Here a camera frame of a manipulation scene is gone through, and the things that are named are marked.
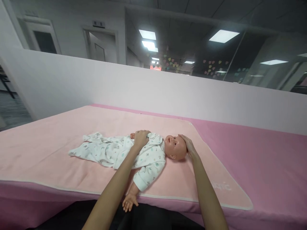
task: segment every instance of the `doll hand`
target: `doll hand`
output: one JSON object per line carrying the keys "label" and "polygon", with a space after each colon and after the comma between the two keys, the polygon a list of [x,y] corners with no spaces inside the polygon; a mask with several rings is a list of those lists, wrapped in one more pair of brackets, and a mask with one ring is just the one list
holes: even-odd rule
{"label": "doll hand", "polygon": [[137,202],[137,196],[128,193],[124,199],[124,201],[122,202],[122,206],[125,212],[127,212],[128,210],[131,211],[133,204],[135,204],[135,206],[138,206],[138,202]]}

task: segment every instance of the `door frame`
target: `door frame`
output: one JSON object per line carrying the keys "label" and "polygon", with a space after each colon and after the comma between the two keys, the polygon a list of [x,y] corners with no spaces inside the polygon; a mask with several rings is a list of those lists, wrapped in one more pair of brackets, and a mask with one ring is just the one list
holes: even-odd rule
{"label": "door frame", "polygon": [[118,43],[118,31],[117,30],[111,30],[111,29],[104,29],[104,28],[96,28],[91,26],[82,26],[84,41],[85,41],[85,47],[86,47],[86,53],[87,58],[91,59],[90,54],[90,38],[88,32],[96,32],[96,33],[105,33],[115,36],[115,46],[116,46],[116,61],[117,64],[119,64],[119,43]]}
{"label": "door frame", "polygon": [[24,16],[23,20],[26,23],[26,26],[27,26],[27,22],[42,25],[42,26],[50,26],[51,31],[49,31],[49,33],[51,33],[51,37],[52,37],[54,46],[56,48],[57,54],[62,54],[61,47],[60,47],[59,41],[58,41],[58,37],[57,37],[57,35],[54,31],[53,24],[52,24],[51,20],[43,19],[43,18],[36,18],[36,17],[31,17],[31,16]]}

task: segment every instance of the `onesie sleeve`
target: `onesie sleeve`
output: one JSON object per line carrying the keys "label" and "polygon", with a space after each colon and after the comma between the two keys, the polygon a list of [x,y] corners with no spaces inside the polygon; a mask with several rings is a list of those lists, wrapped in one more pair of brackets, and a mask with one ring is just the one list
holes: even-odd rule
{"label": "onesie sleeve", "polygon": [[133,182],[143,192],[161,173],[165,161],[154,162],[146,167],[142,167],[134,174]]}

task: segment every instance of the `human arm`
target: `human arm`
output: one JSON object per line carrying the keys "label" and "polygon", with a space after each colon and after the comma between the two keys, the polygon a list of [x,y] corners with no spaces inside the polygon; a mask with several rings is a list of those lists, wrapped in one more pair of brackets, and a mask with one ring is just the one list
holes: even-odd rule
{"label": "human arm", "polygon": [[146,137],[148,133],[150,132],[146,130],[140,130],[135,133],[134,145],[131,147],[126,158],[103,190],[85,222],[85,225],[82,228],[83,230],[109,229],[126,189],[129,174],[135,158],[141,148],[148,142],[148,138]]}
{"label": "human arm", "polygon": [[196,180],[198,201],[201,208],[201,216],[206,230],[228,230],[222,207],[217,199],[201,159],[196,152],[192,141],[180,134],[186,143],[188,155],[192,160]]}

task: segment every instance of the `forearm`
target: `forearm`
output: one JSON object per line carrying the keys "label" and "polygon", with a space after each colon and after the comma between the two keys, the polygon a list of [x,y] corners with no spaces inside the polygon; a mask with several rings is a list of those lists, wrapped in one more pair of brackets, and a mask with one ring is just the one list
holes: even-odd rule
{"label": "forearm", "polygon": [[193,156],[192,161],[197,186],[198,200],[205,229],[228,229],[228,224],[226,222],[223,210],[198,154]]}
{"label": "forearm", "polygon": [[97,200],[83,230],[109,229],[117,207],[127,186],[128,178],[140,147],[133,145],[112,177],[99,199]]}

